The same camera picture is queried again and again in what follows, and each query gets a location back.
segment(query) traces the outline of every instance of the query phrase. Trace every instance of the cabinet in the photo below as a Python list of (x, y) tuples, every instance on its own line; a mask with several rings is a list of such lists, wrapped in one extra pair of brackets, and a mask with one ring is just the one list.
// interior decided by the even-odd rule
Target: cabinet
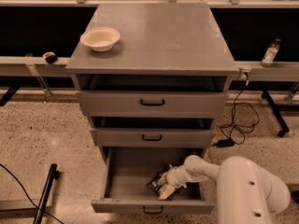
[(78, 44), (66, 71), (107, 170), (96, 212), (208, 214), (200, 184), (165, 202), (147, 184), (168, 164), (204, 156), (234, 60), (206, 3), (103, 4), (87, 29), (121, 33), (112, 50)]

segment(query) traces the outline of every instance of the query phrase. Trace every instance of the speckled floor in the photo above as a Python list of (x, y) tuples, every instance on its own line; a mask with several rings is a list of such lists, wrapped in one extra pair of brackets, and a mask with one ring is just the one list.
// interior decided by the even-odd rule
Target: speckled floor
[[(218, 125), (230, 121), (234, 97), (232, 92)], [(259, 93), (245, 92), (238, 101), (251, 103), (260, 116), (260, 123), (253, 133), (246, 135), (243, 145), (212, 147), (205, 158), (217, 164), (234, 155), (249, 158), (293, 189), (299, 184), (299, 118), (285, 114), (291, 131), (279, 138), (279, 125)], [(240, 107), (237, 119), (252, 123), (255, 119), (252, 114), (248, 107)], [(100, 196), (105, 165), (72, 91), (55, 91), (46, 104), (41, 92), (18, 91), (12, 101), (0, 107), (0, 137), (0, 162), (19, 178), (33, 199), (38, 199), (42, 193), (50, 164), (58, 164), (61, 177), (54, 183), (49, 211), (63, 223), (217, 223), (217, 206), (210, 215), (204, 216), (94, 213), (91, 200)], [(214, 141), (222, 138), (220, 130), (216, 129)], [(237, 133), (234, 138), (240, 140)], [(25, 199), (19, 185), (3, 169), (0, 169), (0, 180), (0, 201)], [(216, 184), (208, 180), (204, 190), (206, 200), (216, 203)], [(271, 218), (273, 224), (297, 224), (299, 204), (291, 202), (285, 212)], [(23, 212), (0, 213), (2, 224), (32, 221), (33, 218)], [(58, 222), (44, 217), (43, 223)]]

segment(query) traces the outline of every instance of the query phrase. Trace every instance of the clear bottle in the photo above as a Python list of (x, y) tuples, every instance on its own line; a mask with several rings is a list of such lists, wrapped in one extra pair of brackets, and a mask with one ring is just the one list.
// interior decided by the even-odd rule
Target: clear bottle
[(280, 39), (276, 39), (275, 42), (272, 42), (268, 47), (265, 55), (263, 56), (261, 66), (262, 67), (269, 67), (273, 62), (275, 56), (278, 54), (280, 49)]

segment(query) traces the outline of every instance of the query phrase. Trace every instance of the bowl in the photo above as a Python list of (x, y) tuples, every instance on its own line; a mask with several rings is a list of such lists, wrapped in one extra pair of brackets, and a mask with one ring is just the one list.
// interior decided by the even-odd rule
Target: bowl
[(80, 41), (95, 51), (107, 51), (121, 38), (119, 31), (110, 27), (96, 27), (82, 34)]

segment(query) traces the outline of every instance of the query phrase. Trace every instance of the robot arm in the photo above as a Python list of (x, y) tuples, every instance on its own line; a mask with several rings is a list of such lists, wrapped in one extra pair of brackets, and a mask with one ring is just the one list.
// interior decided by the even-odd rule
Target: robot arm
[(188, 182), (203, 181), (204, 176), (217, 181), (219, 224), (270, 224), (269, 214), (284, 211), (291, 200), (285, 183), (253, 161), (231, 157), (219, 166), (195, 155), (164, 174), (159, 199)]

